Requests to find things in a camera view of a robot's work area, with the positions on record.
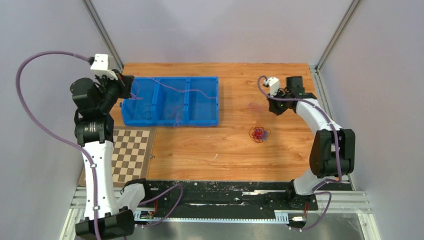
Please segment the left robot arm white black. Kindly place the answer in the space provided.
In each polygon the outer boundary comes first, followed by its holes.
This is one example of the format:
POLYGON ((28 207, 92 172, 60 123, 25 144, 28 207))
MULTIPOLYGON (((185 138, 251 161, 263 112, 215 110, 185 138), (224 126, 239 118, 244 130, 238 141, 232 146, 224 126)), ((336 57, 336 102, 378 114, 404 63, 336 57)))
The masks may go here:
POLYGON ((118 99, 131 98, 134 76, 114 70, 114 76, 80 78, 70 86, 76 105, 74 135, 84 160, 86 205, 84 219, 75 225, 83 240, 126 238, 135 231, 138 205, 147 207, 153 193, 144 188, 146 180, 125 183, 116 197, 113 185, 114 119, 110 111, 118 99))

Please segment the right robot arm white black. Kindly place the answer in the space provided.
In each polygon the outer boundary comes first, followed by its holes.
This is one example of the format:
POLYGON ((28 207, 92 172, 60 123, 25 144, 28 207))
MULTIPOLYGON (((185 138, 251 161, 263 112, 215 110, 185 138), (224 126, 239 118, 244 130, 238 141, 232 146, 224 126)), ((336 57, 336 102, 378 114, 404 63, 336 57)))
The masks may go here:
POLYGON ((338 183, 355 168, 356 135, 352 129, 337 124, 320 107, 317 97, 306 92, 301 76, 287 77, 286 86, 276 77, 265 77, 262 86, 269 89, 265 95, 268 110, 279 116, 292 110, 300 116, 314 135, 309 168, 290 181, 285 194, 286 204, 298 209, 315 191, 327 183, 338 183))

